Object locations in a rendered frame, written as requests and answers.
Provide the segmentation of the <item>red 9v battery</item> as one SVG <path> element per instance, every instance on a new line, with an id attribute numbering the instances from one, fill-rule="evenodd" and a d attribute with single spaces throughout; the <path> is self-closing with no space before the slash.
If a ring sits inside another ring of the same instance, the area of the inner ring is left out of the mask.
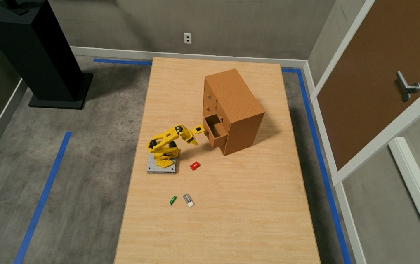
<path id="1" fill-rule="evenodd" d="M 196 162 L 194 162 L 191 166 L 190 166 L 190 169 L 192 170 L 192 171 L 194 171 L 197 167 L 199 167 L 200 165 L 198 164 L 198 162 L 196 161 Z"/>

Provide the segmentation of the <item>brown wooden chest of drawers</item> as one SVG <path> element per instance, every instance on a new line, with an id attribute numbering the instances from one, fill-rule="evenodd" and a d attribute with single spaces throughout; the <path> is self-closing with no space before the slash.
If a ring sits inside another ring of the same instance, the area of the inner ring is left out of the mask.
<path id="1" fill-rule="evenodd" d="M 236 69 L 231 69 L 205 76 L 205 80 L 230 121 L 223 156 L 252 147 L 265 111 L 243 78 Z"/>

